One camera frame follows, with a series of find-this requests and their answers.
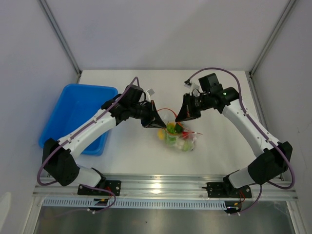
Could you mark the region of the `yellow mango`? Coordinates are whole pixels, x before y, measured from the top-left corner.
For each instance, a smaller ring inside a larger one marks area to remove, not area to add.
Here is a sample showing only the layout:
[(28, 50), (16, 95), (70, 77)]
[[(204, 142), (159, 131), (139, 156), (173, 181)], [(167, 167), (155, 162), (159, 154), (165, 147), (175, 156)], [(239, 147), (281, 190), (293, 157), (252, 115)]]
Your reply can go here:
[(165, 132), (163, 129), (159, 129), (157, 132), (157, 136), (160, 140), (164, 140), (165, 139)]

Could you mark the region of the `green cucumber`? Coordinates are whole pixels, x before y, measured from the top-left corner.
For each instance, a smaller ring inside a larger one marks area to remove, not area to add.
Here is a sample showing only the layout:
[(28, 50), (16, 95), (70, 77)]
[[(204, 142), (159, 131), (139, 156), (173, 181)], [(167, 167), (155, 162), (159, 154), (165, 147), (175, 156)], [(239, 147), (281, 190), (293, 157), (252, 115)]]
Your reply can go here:
[(176, 123), (175, 127), (174, 127), (174, 133), (175, 134), (181, 134), (181, 133), (183, 133), (183, 131), (184, 131), (183, 126), (181, 126), (179, 123)]

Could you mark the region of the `green lettuce piece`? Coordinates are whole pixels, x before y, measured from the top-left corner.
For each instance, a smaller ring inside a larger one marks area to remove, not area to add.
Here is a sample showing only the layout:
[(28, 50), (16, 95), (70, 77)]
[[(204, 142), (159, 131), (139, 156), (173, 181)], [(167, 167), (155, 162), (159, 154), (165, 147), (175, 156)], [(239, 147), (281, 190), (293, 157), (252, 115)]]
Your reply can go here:
[(178, 137), (177, 132), (175, 130), (176, 124), (174, 122), (168, 122), (167, 127), (165, 129), (165, 142), (168, 145), (173, 145), (176, 142), (176, 138)]

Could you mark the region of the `clear zip top bag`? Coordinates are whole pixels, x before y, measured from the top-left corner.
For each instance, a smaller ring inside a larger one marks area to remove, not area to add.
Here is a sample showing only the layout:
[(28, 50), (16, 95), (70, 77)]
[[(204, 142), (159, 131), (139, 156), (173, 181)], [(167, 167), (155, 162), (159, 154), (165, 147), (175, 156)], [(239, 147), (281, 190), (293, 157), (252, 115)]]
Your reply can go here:
[[(199, 132), (196, 132), (196, 131), (193, 131), (190, 129), (190, 127), (188, 125), (186, 125), (184, 122), (176, 122), (175, 119), (177, 117), (177, 114), (175, 111), (173, 111), (172, 109), (169, 109), (169, 108), (161, 108), (161, 109), (158, 109), (158, 114), (160, 115), (160, 117), (162, 118), (162, 120), (164, 121), (164, 123), (167, 125), (168, 122), (174, 122), (175, 124), (176, 123), (179, 123), (181, 126), (183, 126), (184, 128), (184, 131), (186, 132), (194, 132), (194, 136), (193, 138), (191, 138), (192, 140), (194, 140), (195, 142), (197, 141), (197, 139), (202, 136), (203, 134), (202, 133), (199, 133)], [(165, 139), (164, 140), (161, 140), (167, 147), (172, 147), (172, 148), (175, 148), (177, 149), (176, 147), (173, 147), (172, 145), (168, 145), (166, 144), (165, 142)]]

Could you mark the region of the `white green cauliflower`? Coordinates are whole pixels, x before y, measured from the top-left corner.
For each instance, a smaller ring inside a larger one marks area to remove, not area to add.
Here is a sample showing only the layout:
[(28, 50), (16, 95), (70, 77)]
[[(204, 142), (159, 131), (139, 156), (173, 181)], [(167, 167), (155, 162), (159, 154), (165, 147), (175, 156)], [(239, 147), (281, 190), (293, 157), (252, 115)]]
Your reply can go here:
[(183, 152), (188, 152), (193, 150), (195, 141), (188, 138), (176, 138), (174, 141), (172, 141), (171, 145)]

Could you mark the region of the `red chili pepper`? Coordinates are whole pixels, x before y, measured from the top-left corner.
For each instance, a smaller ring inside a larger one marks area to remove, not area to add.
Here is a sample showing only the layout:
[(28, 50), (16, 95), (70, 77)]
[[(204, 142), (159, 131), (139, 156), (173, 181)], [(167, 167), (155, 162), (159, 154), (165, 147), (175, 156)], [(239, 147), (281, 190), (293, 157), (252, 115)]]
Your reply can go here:
[(186, 131), (183, 131), (182, 134), (181, 134), (181, 137), (183, 139), (189, 139), (189, 138), (193, 138), (194, 136), (194, 132), (186, 132)]

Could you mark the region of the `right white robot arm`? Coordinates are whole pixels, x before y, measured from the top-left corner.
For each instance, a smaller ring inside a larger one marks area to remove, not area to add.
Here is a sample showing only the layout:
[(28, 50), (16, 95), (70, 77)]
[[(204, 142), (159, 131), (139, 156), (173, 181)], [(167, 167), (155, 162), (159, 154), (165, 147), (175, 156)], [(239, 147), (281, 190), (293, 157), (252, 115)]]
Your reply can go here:
[(290, 167), (293, 148), (270, 134), (245, 108), (240, 88), (223, 88), (215, 73), (199, 79), (199, 85), (185, 81), (189, 92), (184, 94), (177, 122), (201, 117), (201, 112), (217, 110), (227, 118), (248, 142), (255, 160), (247, 167), (223, 178), (223, 193), (235, 196), (240, 189), (252, 184), (263, 185), (286, 172)]

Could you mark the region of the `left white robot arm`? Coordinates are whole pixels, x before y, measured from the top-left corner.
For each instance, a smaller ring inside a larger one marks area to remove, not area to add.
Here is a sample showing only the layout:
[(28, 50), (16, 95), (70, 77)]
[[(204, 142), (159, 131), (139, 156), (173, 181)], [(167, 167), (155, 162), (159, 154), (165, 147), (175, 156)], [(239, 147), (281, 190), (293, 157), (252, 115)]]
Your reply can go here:
[(87, 185), (95, 195), (106, 189), (101, 172), (76, 164), (76, 157), (97, 138), (129, 118), (139, 119), (144, 128), (166, 128), (153, 100), (141, 100), (144, 90), (128, 85), (122, 94), (106, 101), (101, 108), (73, 132), (54, 140), (49, 138), (43, 145), (40, 170), (49, 173), (61, 186), (72, 183)]

